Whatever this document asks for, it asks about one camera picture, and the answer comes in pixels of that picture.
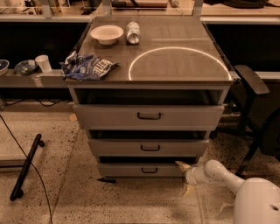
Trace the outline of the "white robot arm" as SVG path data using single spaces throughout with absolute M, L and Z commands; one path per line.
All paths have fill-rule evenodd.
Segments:
M 176 161 L 185 174 L 188 194 L 192 186 L 224 184 L 235 194 L 233 224 L 280 224 L 280 188 L 264 178 L 244 180 L 217 160 L 203 166 L 190 166 Z

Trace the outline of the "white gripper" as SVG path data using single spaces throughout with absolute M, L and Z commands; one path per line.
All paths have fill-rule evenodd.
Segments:
M 193 191 L 194 186 L 203 184 L 207 180 L 203 167 L 191 167 L 189 164 L 182 161 L 176 161 L 176 164 L 182 172 L 185 172 L 185 179 L 188 183 L 184 186 L 185 196 L 189 195 Z

